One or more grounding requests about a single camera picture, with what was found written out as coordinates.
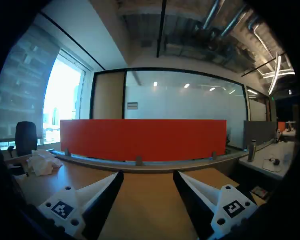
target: crumpled paper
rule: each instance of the crumpled paper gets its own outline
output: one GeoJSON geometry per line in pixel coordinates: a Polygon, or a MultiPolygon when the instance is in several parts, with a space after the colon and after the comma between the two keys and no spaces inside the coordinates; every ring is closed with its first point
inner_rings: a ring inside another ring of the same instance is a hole
{"type": "Polygon", "coordinates": [[[33,168],[36,176],[48,175],[54,168],[59,168],[62,163],[53,154],[44,149],[32,150],[32,156],[27,160],[28,168],[33,168]]]}

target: water bottle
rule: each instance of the water bottle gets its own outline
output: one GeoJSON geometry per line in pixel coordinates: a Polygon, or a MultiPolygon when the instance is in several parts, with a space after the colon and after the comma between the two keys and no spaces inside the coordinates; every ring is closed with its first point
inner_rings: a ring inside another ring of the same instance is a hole
{"type": "Polygon", "coordinates": [[[252,140],[249,146],[248,162],[252,162],[254,160],[255,153],[256,153],[256,141],[252,140]]]}

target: gray partition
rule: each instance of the gray partition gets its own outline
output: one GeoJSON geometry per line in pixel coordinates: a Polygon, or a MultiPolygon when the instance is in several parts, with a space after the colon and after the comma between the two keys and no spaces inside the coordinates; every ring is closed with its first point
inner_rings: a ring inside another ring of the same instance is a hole
{"type": "Polygon", "coordinates": [[[244,121],[243,146],[247,148],[251,140],[260,145],[275,137],[277,122],[244,121]]]}

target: metal duct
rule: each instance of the metal duct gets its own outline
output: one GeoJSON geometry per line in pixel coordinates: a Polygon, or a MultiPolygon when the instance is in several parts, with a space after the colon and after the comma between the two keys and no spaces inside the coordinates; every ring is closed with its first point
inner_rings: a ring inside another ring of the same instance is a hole
{"type": "Polygon", "coordinates": [[[246,15],[250,7],[247,4],[244,4],[242,8],[238,11],[238,13],[234,16],[234,18],[231,20],[231,22],[228,24],[228,26],[225,27],[223,32],[220,34],[220,37],[223,38],[227,36],[234,27],[242,20],[242,18],[246,15]]]}
{"type": "Polygon", "coordinates": [[[268,46],[262,40],[262,38],[256,33],[256,30],[257,30],[257,28],[260,25],[260,23],[258,21],[259,21],[259,17],[258,16],[256,16],[255,18],[253,18],[250,21],[250,23],[248,24],[248,29],[249,29],[249,31],[251,31],[258,38],[258,40],[261,42],[261,44],[263,45],[263,47],[265,48],[265,50],[268,52],[269,56],[273,59],[274,55],[272,54],[271,50],[268,48],[268,46]]]}
{"type": "Polygon", "coordinates": [[[215,0],[214,4],[212,5],[209,14],[204,22],[202,29],[208,29],[211,25],[211,22],[214,20],[216,15],[218,14],[220,8],[222,7],[224,0],[215,0]]]}

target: orange desk divider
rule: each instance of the orange desk divider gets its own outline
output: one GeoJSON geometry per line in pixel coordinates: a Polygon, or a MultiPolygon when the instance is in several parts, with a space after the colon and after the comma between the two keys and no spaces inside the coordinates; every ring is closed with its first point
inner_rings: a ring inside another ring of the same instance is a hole
{"type": "Polygon", "coordinates": [[[61,150],[106,160],[176,161],[226,149],[226,120],[89,119],[60,121],[61,150]]]}
{"type": "Polygon", "coordinates": [[[286,122],[278,122],[278,129],[283,132],[286,129],[286,122]]]}

